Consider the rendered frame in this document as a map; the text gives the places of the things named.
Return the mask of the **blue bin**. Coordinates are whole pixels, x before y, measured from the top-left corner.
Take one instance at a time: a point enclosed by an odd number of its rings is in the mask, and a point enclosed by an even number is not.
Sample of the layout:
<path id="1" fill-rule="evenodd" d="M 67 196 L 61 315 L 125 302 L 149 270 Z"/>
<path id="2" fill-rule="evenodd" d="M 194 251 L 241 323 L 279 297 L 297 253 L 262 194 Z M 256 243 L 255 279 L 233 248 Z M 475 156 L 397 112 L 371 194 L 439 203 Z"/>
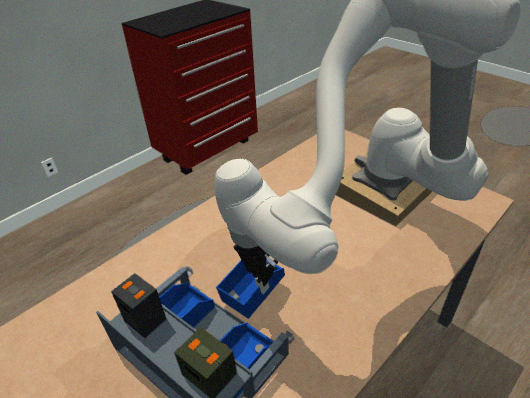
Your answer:
<path id="1" fill-rule="evenodd" d="M 232 349 L 234 358 L 250 369 L 274 341 L 247 322 L 234 326 L 220 342 Z M 258 344 L 264 348 L 257 354 L 255 347 Z"/>
<path id="2" fill-rule="evenodd" d="M 263 295 L 260 286 L 257 288 L 255 277 L 248 273 L 241 260 L 216 288 L 222 302 L 249 319 L 284 276 L 284 268 L 276 265 L 268 281 L 270 288 Z M 239 301 L 228 294 L 232 290 L 239 296 Z"/>
<path id="3" fill-rule="evenodd" d="M 214 300 L 190 283 L 173 285 L 159 298 L 161 304 L 193 328 L 215 308 Z"/>

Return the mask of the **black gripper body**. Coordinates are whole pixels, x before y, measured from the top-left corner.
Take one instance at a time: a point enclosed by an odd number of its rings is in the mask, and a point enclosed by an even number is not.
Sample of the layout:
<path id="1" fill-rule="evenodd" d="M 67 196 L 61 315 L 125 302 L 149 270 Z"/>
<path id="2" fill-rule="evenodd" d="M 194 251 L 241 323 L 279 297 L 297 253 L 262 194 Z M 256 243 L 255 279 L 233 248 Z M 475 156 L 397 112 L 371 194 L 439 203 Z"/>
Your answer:
<path id="1" fill-rule="evenodd" d="M 238 248 L 238 251 L 242 255 L 250 257 L 251 260 L 252 260 L 252 257 L 256 256 L 257 259 L 258 259 L 258 264 L 261 264 L 261 263 L 263 263 L 263 262 L 265 262 L 267 260 L 266 257 L 265 257 L 265 254 L 267 254 L 267 253 L 265 251 L 263 251 L 259 246 L 254 247 L 254 248 L 242 248 L 242 247 L 237 245 L 237 248 Z M 270 256 L 270 255 L 268 255 L 268 256 Z"/>

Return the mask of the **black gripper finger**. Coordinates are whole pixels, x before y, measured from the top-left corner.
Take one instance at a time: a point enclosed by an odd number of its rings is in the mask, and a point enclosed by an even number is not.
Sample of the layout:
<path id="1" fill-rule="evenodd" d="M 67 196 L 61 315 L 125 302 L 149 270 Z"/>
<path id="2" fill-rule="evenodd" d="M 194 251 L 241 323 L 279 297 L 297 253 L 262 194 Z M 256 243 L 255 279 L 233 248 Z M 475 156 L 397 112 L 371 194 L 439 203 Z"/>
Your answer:
<path id="1" fill-rule="evenodd" d="M 278 264 L 277 260 L 271 259 L 267 254 L 265 254 L 266 262 L 258 264 L 257 257 L 252 257 L 254 266 L 256 266 L 258 279 L 256 280 L 259 283 L 261 293 L 264 293 L 269 289 L 269 279 L 273 276 L 275 266 Z M 266 265 L 267 264 L 267 265 Z M 266 268 L 267 267 L 267 268 Z M 261 283 L 260 283 L 261 282 Z M 265 287 L 264 287 L 265 286 Z"/>
<path id="2" fill-rule="evenodd" d="M 251 274 L 253 273 L 253 276 L 255 277 L 255 281 L 258 279 L 258 275 L 257 275 L 257 271 L 256 271 L 256 266 L 254 266 L 253 264 L 253 261 L 251 260 L 250 257 L 247 257 L 247 256 L 244 256 L 242 255 L 239 251 L 238 251 L 238 248 L 237 248 L 237 245 L 235 244 L 233 246 L 233 248 L 236 250 L 236 252 L 238 253 L 238 255 L 240 256 L 244 266 L 246 267 L 247 271 Z M 250 264 L 251 263 L 251 264 Z M 252 270 L 252 271 L 251 271 Z M 257 285 L 257 288 L 259 287 L 259 283 L 256 281 L 256 285 Z"/>

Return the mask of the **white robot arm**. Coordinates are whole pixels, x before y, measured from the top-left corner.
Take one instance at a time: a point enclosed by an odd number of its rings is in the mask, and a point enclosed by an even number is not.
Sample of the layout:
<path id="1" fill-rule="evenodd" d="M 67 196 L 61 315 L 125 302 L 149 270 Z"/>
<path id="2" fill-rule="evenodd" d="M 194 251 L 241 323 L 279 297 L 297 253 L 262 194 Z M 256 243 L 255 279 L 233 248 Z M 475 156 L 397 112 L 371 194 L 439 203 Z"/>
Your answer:
<path id="1" fill-rule="evenodd" d="M 519 0 L 351 0 L 318 72 L 317 163 L 310 180 L 279 197 L 246 159 L 216 171 L 215 197 L 232 241 L 259 246 L 306 274 L 335 261 L 331 204 L 344 171 L 346 81 L 391 26 L 417 32 L 431 59 L 430 134 L 412 111 L 388 110 L 372 130 L 367 157 L 356 156 L 362 169 L 352 179 L 390 200 L 412 181 L 448 199 L 473 199 L 488 178 L 467 136 L 477 59 L 510 39 L 519 16 Z"/>

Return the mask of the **black case with orange latches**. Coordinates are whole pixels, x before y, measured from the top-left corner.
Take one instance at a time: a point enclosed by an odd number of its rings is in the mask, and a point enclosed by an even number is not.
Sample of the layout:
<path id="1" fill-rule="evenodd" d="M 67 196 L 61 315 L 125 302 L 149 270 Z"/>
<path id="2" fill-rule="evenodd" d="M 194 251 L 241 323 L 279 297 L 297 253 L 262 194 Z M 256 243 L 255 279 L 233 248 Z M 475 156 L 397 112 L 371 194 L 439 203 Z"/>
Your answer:
<path id="1" fill-rule="evenodd" d="M 144 338 L 166 320 L 157 289 L 135 273 L 111 293 L 124 321 Z"/>

